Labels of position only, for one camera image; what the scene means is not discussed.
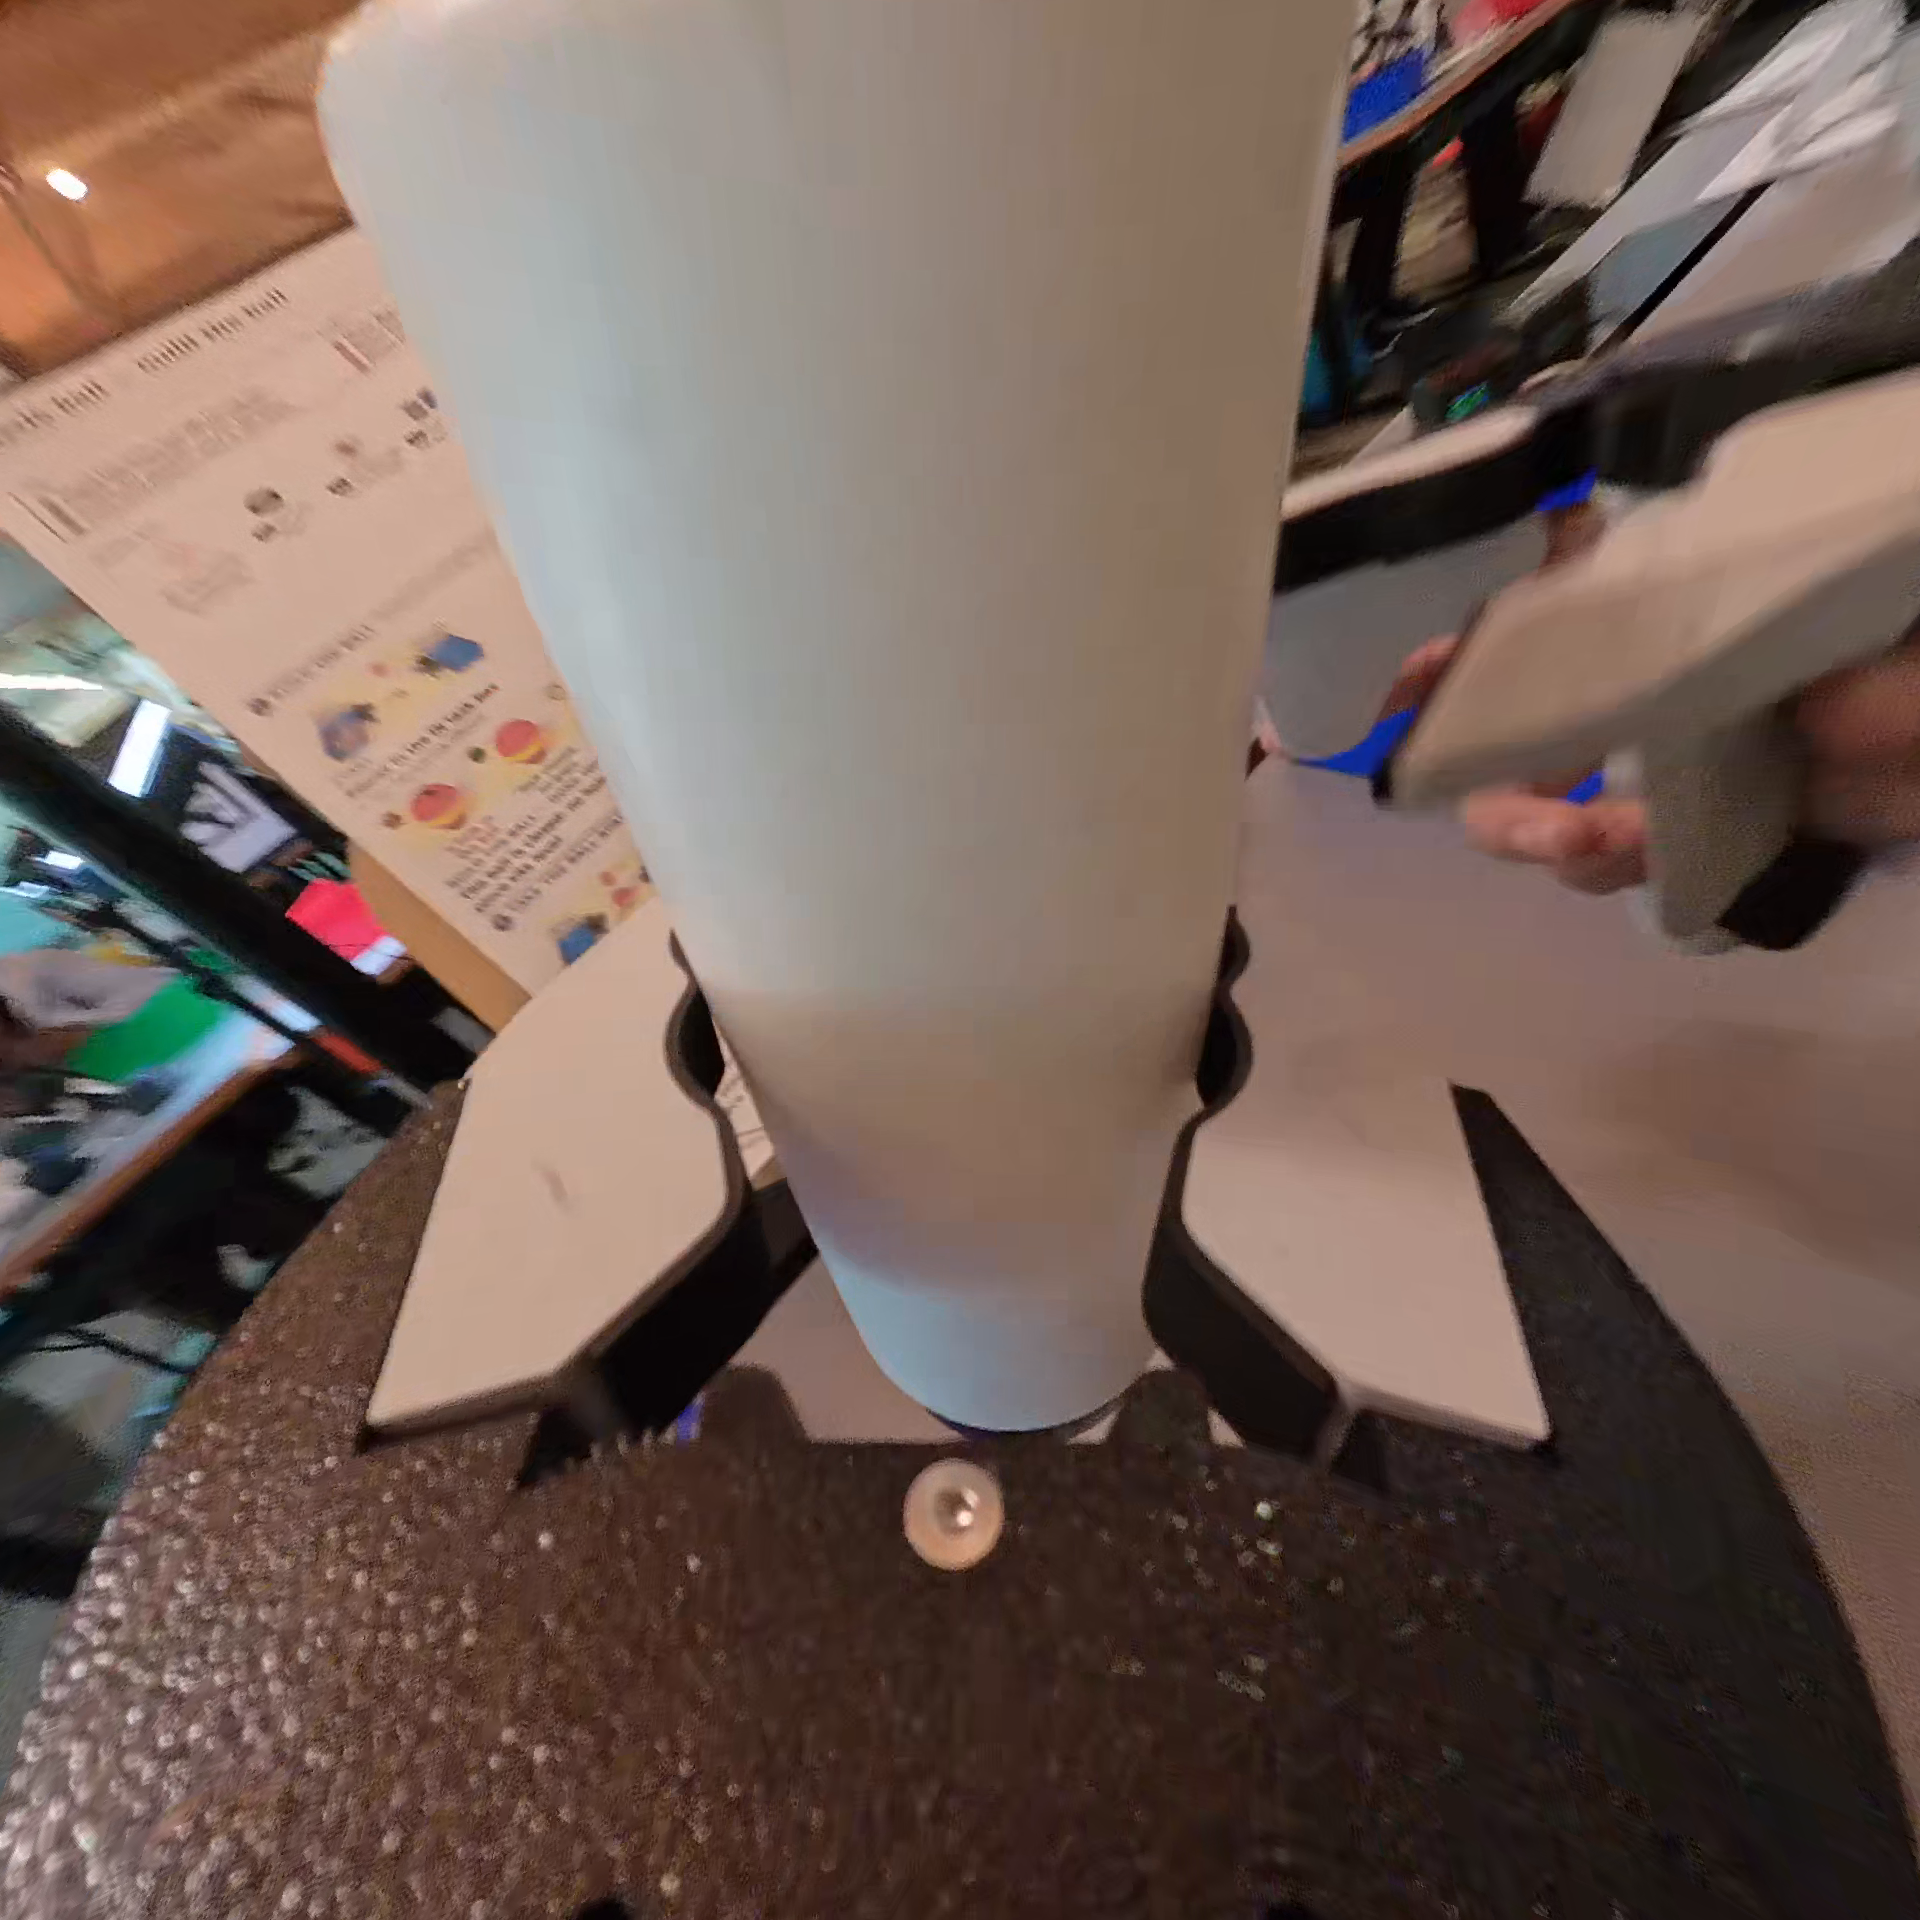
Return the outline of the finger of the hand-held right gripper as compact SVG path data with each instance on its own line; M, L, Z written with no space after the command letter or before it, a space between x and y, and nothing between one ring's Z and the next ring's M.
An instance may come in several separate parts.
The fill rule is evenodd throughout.
M1590 476L1592 440L1583 402L1505 404L1292 483L1271 584L1300 592L1494 535Z
M1583 556L1500 590L1382 774L1440 808L1686 749L1916 624L1918 375L1771 407Z

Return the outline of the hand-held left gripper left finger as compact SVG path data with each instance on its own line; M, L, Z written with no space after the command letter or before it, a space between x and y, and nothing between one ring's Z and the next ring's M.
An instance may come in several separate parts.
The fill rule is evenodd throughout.
M377 1442L508 1412L582 1440L681 1432L816 1258L668 928L621 928L463 1080L379 1362Z

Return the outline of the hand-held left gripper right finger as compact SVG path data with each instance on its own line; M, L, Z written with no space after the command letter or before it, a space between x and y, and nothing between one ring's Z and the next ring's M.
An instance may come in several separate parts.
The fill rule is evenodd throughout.
M1332 1462L1365 1421L1552 1423L1448 1078L1285 907L1239 903L1145 1322L1219 1438Z

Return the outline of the white cup with lid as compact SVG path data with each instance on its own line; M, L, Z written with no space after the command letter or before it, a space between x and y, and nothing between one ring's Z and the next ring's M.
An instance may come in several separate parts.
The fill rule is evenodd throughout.
M1352 4L366 4L320 124L880 1370L1145 1370Z

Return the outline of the person's right hand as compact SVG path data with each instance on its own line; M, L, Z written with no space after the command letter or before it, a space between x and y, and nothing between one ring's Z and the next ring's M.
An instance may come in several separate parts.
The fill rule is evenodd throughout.
M1804 824L1852 848L1900 848L1918 836L1918 644L1806 688L1793 709L1804 740ZM1574 774L1468 795L1455 818L1488 858L1544 870L1583 896L1645 880L1644 805L1568 800Z

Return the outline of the red box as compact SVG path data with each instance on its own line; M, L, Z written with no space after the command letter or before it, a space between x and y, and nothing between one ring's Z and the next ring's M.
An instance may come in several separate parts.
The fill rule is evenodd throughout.
M349 880L310 880L283 916L359 973L385 975L409 960Z

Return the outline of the green box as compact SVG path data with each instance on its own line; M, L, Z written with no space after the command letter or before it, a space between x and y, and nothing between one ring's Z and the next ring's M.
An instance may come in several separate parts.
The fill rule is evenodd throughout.
M126 1019L91 1028L69 1056L65 1072L109 1086L131 1084L177 1062L225 1015L222 1000L208 999L190 980L169 978Z

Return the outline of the printed instruction sheet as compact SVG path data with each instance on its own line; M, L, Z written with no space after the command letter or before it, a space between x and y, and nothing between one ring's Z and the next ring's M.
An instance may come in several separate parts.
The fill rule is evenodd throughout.
M4 399L4 533L527 995L656 888L356 231Z

